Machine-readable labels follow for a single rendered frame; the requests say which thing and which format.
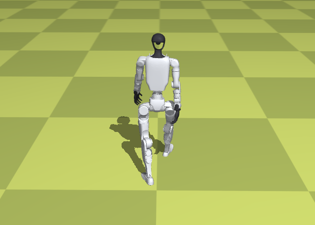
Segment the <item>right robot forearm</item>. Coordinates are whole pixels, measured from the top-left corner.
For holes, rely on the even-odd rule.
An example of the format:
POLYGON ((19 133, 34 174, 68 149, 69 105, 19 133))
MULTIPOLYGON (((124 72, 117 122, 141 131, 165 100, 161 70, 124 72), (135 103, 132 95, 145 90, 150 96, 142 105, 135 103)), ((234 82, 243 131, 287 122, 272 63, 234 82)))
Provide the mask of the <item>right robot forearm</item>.
POLYGON ((179 105, 179 108, 181 107, 181 84, 179 81, 179 89, 173 90, 174 93, 174 107, 176 104, 179 105))

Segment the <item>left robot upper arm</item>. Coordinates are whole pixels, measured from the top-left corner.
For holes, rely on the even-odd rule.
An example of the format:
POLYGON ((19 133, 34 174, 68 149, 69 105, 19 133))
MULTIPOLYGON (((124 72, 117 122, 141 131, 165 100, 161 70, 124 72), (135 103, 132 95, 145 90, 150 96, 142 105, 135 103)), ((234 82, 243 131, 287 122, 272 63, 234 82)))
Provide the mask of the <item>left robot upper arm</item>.
POLYGON ((144 80, 143 70, 144 70, 145 60, 146 60, 146 56, 140 56, 137 60, 137 63, 136 63, 136 74, 137 74, 136 80, 137 81, 144 80))

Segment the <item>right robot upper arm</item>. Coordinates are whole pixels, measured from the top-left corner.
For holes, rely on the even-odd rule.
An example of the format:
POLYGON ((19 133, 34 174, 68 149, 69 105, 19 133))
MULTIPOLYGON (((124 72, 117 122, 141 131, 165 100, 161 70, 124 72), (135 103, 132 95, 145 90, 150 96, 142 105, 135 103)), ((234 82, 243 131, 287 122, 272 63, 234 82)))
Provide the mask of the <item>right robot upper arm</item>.
POLYGON ((171 81, 172 88, 179 88, 179 77, 180 77, 180 65, 179 61, 175 58, 169 58, 170 66, 173 67, 172 69, 172 77, 173 81, 171 81))

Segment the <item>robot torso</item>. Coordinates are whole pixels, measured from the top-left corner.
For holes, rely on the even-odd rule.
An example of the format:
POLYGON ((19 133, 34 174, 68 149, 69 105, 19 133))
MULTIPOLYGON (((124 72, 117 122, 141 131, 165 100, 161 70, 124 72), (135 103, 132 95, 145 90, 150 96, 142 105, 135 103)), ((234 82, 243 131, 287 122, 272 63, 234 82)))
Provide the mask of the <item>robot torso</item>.
POLYGON ((164 58, 153 58, 152 55, 149 53, 145 60, 146 83, 149 90, 153 91, 149 99, 150 111, 163 112, 165 99, 162 91, 165 90, 169 81, 170 61, 167 54, 164 58))

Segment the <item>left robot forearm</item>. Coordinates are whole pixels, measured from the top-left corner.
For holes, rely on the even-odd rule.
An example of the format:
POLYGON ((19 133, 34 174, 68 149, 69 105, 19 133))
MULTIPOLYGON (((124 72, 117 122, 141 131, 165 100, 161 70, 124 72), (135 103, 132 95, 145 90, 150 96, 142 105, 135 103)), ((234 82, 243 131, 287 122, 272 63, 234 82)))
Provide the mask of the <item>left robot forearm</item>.
POLYGON ((135 75, 134 90, 133 91, 137 91, 137 94, 139 94, 139 92, 141 91, 140 89, 141 89, 142 81, 137 81, 136 76, 137 76, 137 74, 135 75))

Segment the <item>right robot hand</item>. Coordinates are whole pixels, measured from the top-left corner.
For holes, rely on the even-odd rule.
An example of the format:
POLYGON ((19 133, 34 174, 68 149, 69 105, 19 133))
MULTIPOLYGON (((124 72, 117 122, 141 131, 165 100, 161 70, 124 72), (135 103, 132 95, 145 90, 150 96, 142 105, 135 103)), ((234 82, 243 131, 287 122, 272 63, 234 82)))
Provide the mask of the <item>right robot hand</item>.
POLYGON ((171 124, 176 123, 176 122, 177 122, 177 120, 178 120, 179 113, 180 113, 180 110, 181 110, 181 109, 179 108, 179 105, 178 105, 178 104, 176 104, 176 105, 175 105, 174 110, 176 110, 176 112, 175 112, 175 119, 174 119, 174 121, 172 121, 172 123, 171 123, 171 124))

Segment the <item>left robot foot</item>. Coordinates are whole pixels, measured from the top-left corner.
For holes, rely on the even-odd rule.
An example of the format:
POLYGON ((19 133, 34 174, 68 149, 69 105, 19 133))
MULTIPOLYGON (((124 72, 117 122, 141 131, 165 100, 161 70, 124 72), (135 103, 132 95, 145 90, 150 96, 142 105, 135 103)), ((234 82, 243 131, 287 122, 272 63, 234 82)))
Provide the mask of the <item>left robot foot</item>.
POLYGON ((150 175, 149 175, 149 178, 146 177, 146 172, 141 173, 141 176, 142 176, 143 180, 145 180, 147 182, 148 185, 154 184, 154 180, 152 177, 150 177, 150 175))

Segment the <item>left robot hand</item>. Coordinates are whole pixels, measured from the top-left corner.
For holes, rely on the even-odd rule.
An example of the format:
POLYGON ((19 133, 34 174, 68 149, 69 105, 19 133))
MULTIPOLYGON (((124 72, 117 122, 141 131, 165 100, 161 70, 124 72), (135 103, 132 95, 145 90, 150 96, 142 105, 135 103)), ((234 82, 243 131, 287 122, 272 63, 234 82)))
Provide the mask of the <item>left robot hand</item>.
MULTIPOLYGON (((137 91, 134 91, 134 103, 136 104, 136 105, 138 105, 138 104, 140 104, 141 102, 139 101, 139 100, 141 100, 140 98, 139 98, 139 95, 141 95, 140 94, 140 92, 139 92, 139 94, 137 94, 137 91), (139 100, 138 100, 139 99, 139 100), (138 103, 139 102, 139 103, 138 103)), ((141 95, 142 96, 142 95, 141 95)), ((141 100, 142 101, 142 100, 141 100)))

